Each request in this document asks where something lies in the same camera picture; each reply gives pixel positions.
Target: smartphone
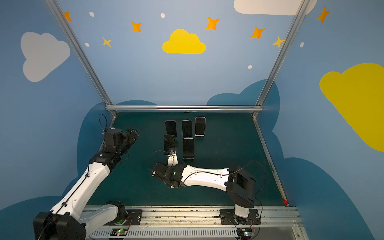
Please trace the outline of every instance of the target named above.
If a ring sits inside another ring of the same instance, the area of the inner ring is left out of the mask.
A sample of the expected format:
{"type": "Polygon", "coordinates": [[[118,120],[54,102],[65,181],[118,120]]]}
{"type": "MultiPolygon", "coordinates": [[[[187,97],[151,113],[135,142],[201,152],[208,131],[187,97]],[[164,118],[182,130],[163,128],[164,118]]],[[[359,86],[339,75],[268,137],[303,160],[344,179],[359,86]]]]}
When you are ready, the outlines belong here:
{"type": "Polygon", "coordinates": [[[195,136],[203,137],[205,134],[205,117],[195,118],[195,136]]]}
{"type": "Polygon", "coordinates": [[[169,149],[175,148],[175,135],[164,135],[164,155],[169,154],[169,149]]]}
{"type": "Polygon", "coordinates": [[[175,135],[177,137],[176,121],[166,121],[166,130],[168,135],[175,135]]]}
{"type": "Polygon", "coordinates": [[[195,157],[195,140],[193,138],[183,139],[183,159],[193,159],[195,157]]]}
{"type": "Polygon", "coordinates": [[[192,137],[192,120],[183,120],[181,125],[183,137],[192,137]]]}

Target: yellow star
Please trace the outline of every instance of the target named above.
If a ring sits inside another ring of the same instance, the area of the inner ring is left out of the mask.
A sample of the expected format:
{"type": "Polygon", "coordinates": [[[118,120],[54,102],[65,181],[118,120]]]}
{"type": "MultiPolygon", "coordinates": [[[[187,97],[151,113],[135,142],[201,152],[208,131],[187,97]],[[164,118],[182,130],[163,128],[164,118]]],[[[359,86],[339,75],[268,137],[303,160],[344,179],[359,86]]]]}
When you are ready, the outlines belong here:
{"type": "Polygon", "coordinates": [[[208,26],[205,30],[213,29],[216,31],[216,24],[218,21],[219,21],[219,19],[212,20],[212,19],[208,18],[208,26]]]}
{"type": "Polygon", "coordinates": [[[141,23],[138,23],[138,24],[135,24],[135,23],[133,23],[133,22],[131,22],[131,23],[132,23],[132,26],[133,26],[132,32],[134,32],[134,31],[138,31],[138,32],[141,33],[141,30],[140,30],[140,25],[141,25],[141,23]]]}
{"type": "Polygon", "coordinates": [[[251,36],[251,39],[252,39],[252,38],[258,38],[258,39],[260,39],[260,38],[262,37],[262,33],[263,33],[264,30],[265,30],[265,28],[264,28],[264,29],[258,29],[258,28],[255,28],[255,32],[254,32],[253,35],[251,36]]]}
{"type": "Polygon", "coordinates": [[[324,8],[324,10],[323,10],[323,12],[321,13],[321,15],[317,18],[317,20],[321,20],[321,23],[323,23],[324,22],[324,19],[328,16],[328,14],[330,14],[331,13],[331,11],[327,11],[327,10],[325,10],[325,8],[324,8]]]}
{"type": "Polygon", "coordinates": [[[281,43],[284,42],[284,41],[285,41],[285,39],[281,40],[281,39],[280,39],[280,36],[278,36],[278,37],[277,37],[277,42],[274,43],[274,44],[272,44],[272,46],[273,46],[273,45],[277,45],[277,46],[279,46],[279,48],[280,48],[281,43]]]}
{"type": "Polygon", "coordinates": [[[70,12],[66,12],[66,13],[64,13],[64,16],[65,16],[65,18],[68,20],[68,21],[72,21],[72,19],[70,18],[70,12]]]}
{"type": "Polygon", "coordinates": [[[111,47],[111,46],[109,45],[109,42],[112,41],[112,40],[107,41],[107,40],[105,40],[104,38],[103,38],[103,40],[104,40],[103,45],[108,45],[109,47],[111,47]]]}

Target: dark green mat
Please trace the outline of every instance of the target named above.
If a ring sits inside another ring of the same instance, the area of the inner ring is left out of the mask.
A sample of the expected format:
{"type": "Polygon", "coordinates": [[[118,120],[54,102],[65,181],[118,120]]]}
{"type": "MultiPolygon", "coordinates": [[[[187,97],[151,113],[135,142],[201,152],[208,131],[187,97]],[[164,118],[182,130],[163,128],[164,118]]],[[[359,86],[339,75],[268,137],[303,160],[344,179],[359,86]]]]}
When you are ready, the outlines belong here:
{"type": "MultiPolygon", "coordinates": [[[[195,159],[187,162],[194,167],[220,169],[232,164],[244,166],[258,161],[267,171],[267,180],[257,194],[265,206],[284,206],[275,179],[263,151],[255,125],[249,113],[119,113],[115,128],[135,128],[140,137],[132,146],[129,157],[118,164],[100,184],[88,205],[103,205],[109,200],[126,205],[234,205],[226,192],[203,186],[168,188],[160,179],[152,177],[156,162],[167,163],[163,152],[165,120],[176,120],[177,158],[182,160],[181,121],[196,116],[207,118],[204,137],[195,137],[195,159]]],[[[245,168],[256,177],[255,192],[264,182],[264,172],[257,163],[245,168]]]]}

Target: yellow cloud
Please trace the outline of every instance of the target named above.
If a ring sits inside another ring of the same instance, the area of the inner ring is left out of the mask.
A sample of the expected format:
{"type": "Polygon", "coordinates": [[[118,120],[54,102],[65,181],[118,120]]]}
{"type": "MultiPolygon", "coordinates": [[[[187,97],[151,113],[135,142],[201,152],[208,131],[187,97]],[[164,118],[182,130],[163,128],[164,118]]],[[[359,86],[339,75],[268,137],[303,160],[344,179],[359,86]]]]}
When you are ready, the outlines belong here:
{"type": "Polygon", "coordinates": [[[320,88],[364,142],[384,152],[384,67],[363,63],[329,72],[320,88]]]}
{"type": "Polygon", "coordinates": [[[199,37],[184,29],[176,29],[169,37],[169,41],[163,43],[163,51],[166,53],[203,53],[207,47],[200,42],[199,37]]]}

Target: black mounting plate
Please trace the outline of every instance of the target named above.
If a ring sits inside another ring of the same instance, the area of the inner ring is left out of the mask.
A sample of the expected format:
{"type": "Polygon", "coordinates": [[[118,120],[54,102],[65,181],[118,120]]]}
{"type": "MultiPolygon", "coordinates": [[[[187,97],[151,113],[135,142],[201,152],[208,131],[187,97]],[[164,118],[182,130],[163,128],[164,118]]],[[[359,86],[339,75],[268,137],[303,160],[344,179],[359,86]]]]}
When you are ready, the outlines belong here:
{"type": "Polygon", "coordinates": [[[250,209],[247,218],[237,217],[235,221],[235,209],[220,209],[221,225],[251,225],[251,219],[254,225],[260,224],[260,216],[257,209],[250,209]]]}
{"type": "Polygon", "coordinates": [[[140,225],[140,222],[141,222],[141,214],[143,212],[143,210],[141,209],[126,209],[125,212],[127,213],[127,220],[122,222],[122,224],[114,224],[113,222],[109,222],[109,223],[106,223],[105,225],[106,226],[129,226],[129,224],[131,223],[131,219],[132,219],[132,224],[131,226],[133,225],[140,225]]]}

